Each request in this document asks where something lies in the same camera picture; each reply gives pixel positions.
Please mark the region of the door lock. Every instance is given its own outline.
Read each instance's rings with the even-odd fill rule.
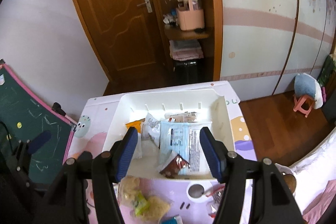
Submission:
[[[137,7],[140,7],[142,5],[146,5],[148,13],[153,12],[151,2],[149,0],[145,0],[145,2],[138,4]]]

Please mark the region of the white plastic bin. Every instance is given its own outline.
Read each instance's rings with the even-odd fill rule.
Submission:
[[[214,138],[222,141],[228,150],[234,150],[232,128],[224,96],[213,89],[186,90],[177,92],[133,93],[121,99],[107,133],[103,151],[121,140],[126,132],[126,123],[146,117],[149,112],[158,120],[164,120],[165,113],[198,113],[198,120],[212,121],[210,128]],[[151,140],[142,141],[142,158],[131,161],[127,175],[142,178],[164,178],[158,173],[159,149]],[[211,173],[189,176],[191,179],[213,179]]]

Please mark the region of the green chalkboard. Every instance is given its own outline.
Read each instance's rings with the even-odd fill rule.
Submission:
[[[73,126],[54,114],[16,78],[0,61],[0,121],[8,128],[12,140],[32,140],[44,130],[51,139],[31,158],[29,177],[36,183],[51,183],[63,165]],[[9,152],[6,131],[0,125],[0,149]]]

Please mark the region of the wooden shelf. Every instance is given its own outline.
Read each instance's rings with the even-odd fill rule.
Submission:
[[[205,29],[202,33],[195,31],[182,31],[179,27],[165,26],[164,32],[169,40],[189,40],[189,39],[203,39],[210,36],[210,31]]]

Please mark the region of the pink table surface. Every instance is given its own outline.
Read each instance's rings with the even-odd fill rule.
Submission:
[[[140,92],[160,92],[160,91],[180,91],[180,90],[195,90],[195,89],[214,89],[218,95],[225,96],[229,119],[232,125],[234,136],[235,150],[242,157],[249,160],[256,160],[256,155],[249,134],[247,125],[239,107],[239,98],[234,92],[233,88],[227,81],[216,81],[199,83],[192,85],[174,86],[169,88],[146,90]],[[105,138],[113,119],[113,115],[118,106],[120,98],[124,94],[116,94],[110,96],[103,96],[98,98],[91,98],[86,103],[81,117],[79,119],[79,126],[77,126],[74,137],[72,139],[70,149],[65,155],[66,158],[77,158],[83,151],[89,151],[93,157],[96,157],[102,152]],[[164,196],[171,200],[172,207],[165,216],[170,217],[174,215],[181,215],[184,224],[206,224],[212,223],[213,219],[208,216],[206,203],[196,203],[188,198],[187,189],[190,185],[190,180],[174,181],[166,179],[141,179],[141,190],[146,194],[155,194]],[[241,218],[241,223],[248,223],[249,208],[251,206],[251,185],[247,182],[246,193],[244,200],[244,209]],[[89,220],[91,224],[96,224],[97,217],[94,208],[92,183],[88,180],[87,204],[90,208]],[[184,209],[180,210],[180,205],[185,202]],[[186,205],[190,203],[189,209],[185,209]],[[131,217],[130,209],[125,206],[120,206],[125,223],[142,223],[134,220]]]

